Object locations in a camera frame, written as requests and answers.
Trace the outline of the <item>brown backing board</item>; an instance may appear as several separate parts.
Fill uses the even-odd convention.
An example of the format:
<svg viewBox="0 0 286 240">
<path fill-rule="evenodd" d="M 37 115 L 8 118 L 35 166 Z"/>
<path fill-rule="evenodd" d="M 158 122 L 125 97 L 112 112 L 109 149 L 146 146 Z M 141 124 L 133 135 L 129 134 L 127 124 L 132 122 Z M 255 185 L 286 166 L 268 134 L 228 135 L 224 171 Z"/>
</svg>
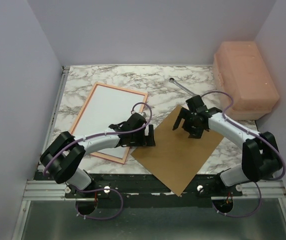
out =
<svg viewBox="0 0 286 240">
<path fill-rule="evenodd" d="M 188 132 L 173 125 L 181 106 L 154 130 L 154 147 L 138 147 L 131 156 L 161 181 L 171 192 L 180 196 L 194 176 L 223 140 L 215 131 L 205 131 L 200 139 L 189 138 Z"/>
</svg>

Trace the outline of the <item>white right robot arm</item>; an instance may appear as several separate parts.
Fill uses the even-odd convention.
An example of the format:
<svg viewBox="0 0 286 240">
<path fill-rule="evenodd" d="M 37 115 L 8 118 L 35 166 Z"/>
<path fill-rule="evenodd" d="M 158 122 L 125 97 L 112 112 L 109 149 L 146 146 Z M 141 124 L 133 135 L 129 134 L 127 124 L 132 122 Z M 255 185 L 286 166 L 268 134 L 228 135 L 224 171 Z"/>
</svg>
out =
<svg viewBox="0 0 286 240">
<path fill-rule="evenodd" d="M 207 108 L 200 95 L 186 100 L 173 125 L 182 127 L 190 138 L 200 139 L 204 131 L 215 131 L 242 150 L 241 163 L 219 173 L 213 191 L 224 196 L 231 186 L 269 179 L 284 167 L 275 137 L 270 132 L 251 131 L 217 107 Z"/>
</svg>

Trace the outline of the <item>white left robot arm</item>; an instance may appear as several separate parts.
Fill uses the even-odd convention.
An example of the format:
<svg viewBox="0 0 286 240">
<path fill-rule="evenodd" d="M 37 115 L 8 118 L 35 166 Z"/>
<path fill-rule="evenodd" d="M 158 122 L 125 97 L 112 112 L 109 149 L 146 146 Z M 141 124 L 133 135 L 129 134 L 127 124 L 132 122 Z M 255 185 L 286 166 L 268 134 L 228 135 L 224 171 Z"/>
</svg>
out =
<svg viewBox="0 0 286 240">
<path fill-rule="evenodd" d="M 68 131 L 61 133 L 42 153 L 40 163 L 57 184 L 76 188 L 84 198 L 94 191 L 93 178 L 79 168 L 83 157 L 105 149 L 154 147 L 154 125 L 141 114 L 133 113 L 128 120 L 110 124 L 106 131 L 76 140 Z"/>
</svg>

